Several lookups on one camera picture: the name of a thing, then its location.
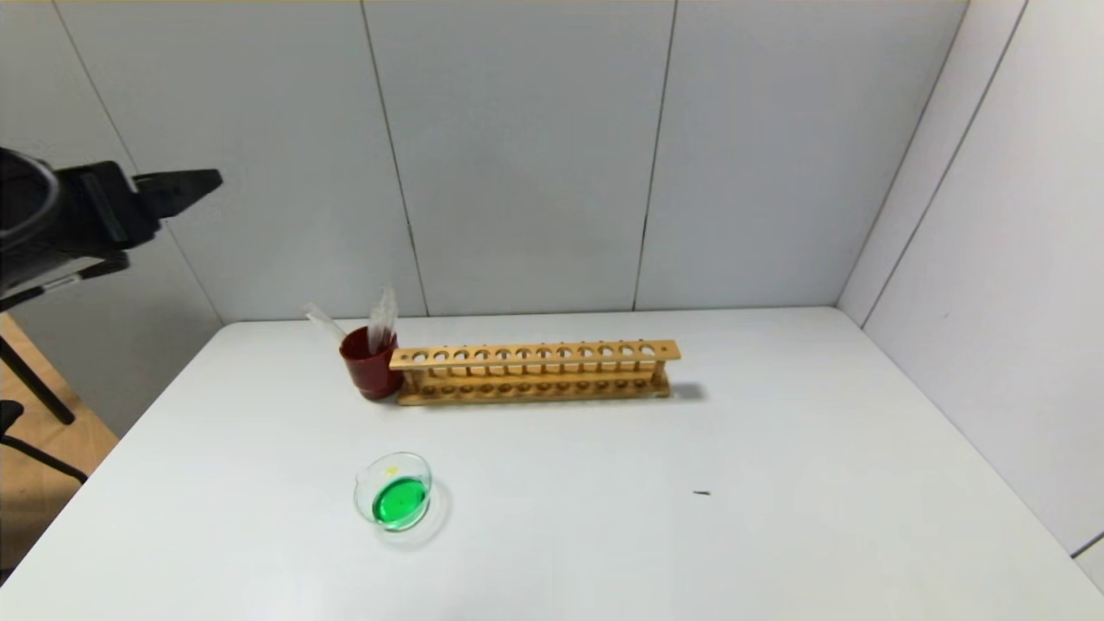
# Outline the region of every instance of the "test tube rack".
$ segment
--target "test tube rack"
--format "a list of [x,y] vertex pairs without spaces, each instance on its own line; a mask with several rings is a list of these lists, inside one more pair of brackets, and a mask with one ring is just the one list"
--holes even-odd
[[670,397],[673,340],[539,343],[395,349],[400,406]]

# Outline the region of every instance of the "white wall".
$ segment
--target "white wall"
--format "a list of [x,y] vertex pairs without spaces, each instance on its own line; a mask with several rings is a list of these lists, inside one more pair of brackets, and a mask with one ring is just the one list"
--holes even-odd
[[59,8],[72,44],[51,4],[0,11],[4,144],[225,179],[18,313],[121,430],[220,318],[363,316],[386,282],[404,315],[834,302],[963,2]]
[[951,165],[1027,0],[970,2],[885,204],[839,307],[860,326],[920,224]]
[[433,315],[628,310],[673,2],[365,2]]
[[425,314],[355,2],[63,2],[142,172],[219,168],[170,228],[226,322]]
[[835,304],[964,8],[680,2],[636,307]]
[[[50,2],[0,6],[0,145],[57,168],[115,160],[134,173]],[[222,326],[166,230],[131,260],[13,313],[118,434]]]
[[1102,27],[1028,4],[866,326],[1071,551],[1104,529]]

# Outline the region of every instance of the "red container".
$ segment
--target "red container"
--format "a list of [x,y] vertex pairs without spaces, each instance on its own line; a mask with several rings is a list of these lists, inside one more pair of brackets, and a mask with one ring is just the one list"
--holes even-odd
[[349,367],[349,377],[364,399],[390,397],[403,385],[403,373],[392,371],[391,355],[399,346],[399,336],[391,337],[391,345],[375,356],[368,355],[368,328],[357,328],[341,341],[341,357]]

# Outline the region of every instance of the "green liquid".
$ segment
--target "green liquid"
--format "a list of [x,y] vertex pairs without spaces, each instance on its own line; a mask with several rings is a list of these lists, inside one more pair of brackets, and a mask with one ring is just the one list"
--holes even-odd
[[372,502],[372,515],[386,528],[412,526],[421,516],[425,485],[417,478],[396,478],[380,490]]

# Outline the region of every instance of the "white table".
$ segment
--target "white table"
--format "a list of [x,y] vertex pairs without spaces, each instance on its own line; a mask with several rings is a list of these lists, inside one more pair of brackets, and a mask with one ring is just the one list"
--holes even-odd
[[[837,310],[399,334],[675,338],[683,360],[670,400],[410,409],[363,401],[305,322],[229,326],[0,588],[0,619],[1104,619],[1104,596]],[[354,473],[396,450],[453,498],[417,550],[352,506]]]

